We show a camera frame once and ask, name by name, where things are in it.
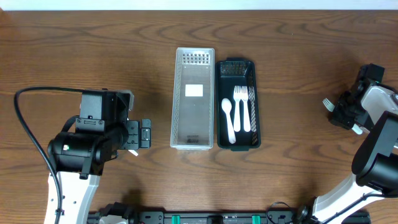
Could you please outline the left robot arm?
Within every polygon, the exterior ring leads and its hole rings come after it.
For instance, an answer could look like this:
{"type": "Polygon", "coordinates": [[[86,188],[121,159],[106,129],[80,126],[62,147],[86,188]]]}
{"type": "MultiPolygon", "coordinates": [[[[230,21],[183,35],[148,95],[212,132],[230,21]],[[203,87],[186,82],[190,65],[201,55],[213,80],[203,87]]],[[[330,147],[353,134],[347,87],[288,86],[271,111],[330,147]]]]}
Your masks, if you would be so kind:
{"type": "Polygon", "coordinates": [[[150,148],[150,120],[130,120],[133,104],[130,90],[83,91],[80,114],[48,144],[61,196],[49,183],[46,223],[86,223],[104,164],[119,150],[150,148]]]}

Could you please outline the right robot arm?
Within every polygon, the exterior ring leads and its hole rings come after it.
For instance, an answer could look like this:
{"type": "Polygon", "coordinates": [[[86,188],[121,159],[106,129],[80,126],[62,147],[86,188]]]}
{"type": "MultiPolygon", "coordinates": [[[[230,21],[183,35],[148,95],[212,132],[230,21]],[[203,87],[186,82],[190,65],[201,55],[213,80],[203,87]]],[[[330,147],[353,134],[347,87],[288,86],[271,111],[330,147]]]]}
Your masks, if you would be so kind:
{"type": "Polygon", "coordinates": [[[295,223],[343,223],[366,205],[397,197],[397,90],[382,83],[384,67],[363,65],[350,90],[323,104],[329,121],[367,137],[354,155],[351,173],[296,214],[295,223]]]}

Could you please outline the white plastic spoon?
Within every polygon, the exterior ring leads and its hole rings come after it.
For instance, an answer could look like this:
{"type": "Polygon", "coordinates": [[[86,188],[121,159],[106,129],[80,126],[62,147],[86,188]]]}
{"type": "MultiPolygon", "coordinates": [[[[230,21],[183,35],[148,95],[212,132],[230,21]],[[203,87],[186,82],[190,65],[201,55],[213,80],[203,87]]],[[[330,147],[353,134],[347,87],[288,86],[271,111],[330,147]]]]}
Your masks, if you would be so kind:
{"type": "Polygon", "coordinates": [[[224,111],[224,113],[226,115],[228,141],[231,144],[234,144],[236,142],[236,136],[234,133],[233,124],[232,124],[231,115],[230,115],[232,105],[231,105],[231,102],[229,101],[229,99],[227,99],[227,98],[222,99],[221,109],[224,111]]]}

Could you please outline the mint green plastic fork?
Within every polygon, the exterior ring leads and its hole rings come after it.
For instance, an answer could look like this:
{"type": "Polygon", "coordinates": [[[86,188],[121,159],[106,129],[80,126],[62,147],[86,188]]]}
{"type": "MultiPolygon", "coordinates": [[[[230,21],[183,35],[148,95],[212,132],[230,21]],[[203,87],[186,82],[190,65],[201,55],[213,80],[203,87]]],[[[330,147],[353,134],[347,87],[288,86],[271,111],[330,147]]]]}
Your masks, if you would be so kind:
{"type": "MultiPolygon", "coordinates": [[[[333,112],[335,106],[328,98],[323,99],[322,102],[328,111],[333,112]]],[[[351,129],[358,135],[363,133],[363,130],[356,123],[354,123],[351,129]]]]}

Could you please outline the white plastic fork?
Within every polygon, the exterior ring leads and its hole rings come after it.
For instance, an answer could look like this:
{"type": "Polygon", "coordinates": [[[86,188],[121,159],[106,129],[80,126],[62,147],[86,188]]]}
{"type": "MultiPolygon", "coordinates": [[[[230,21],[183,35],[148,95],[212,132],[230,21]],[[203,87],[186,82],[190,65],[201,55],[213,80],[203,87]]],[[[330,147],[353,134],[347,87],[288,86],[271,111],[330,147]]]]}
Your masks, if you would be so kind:
{"type": "Polygon", "coordinates": [[[249,109],[248,109],[248,88],[247,86],[241,87],[241,100],[243,101],[243,110],[244,110],[244,130],[245,132],[250,132],[250,119],[249,119],[249,109]]]}
{"type": "Polygon", "coordinates": [[[239,104],[241,101],[241,88],[240,86],[234,87],[233,99],[235,101],[234,107],[234,131],[240,132],[241,130],[241,118],[240,118],[240,108],[239,104]]]}

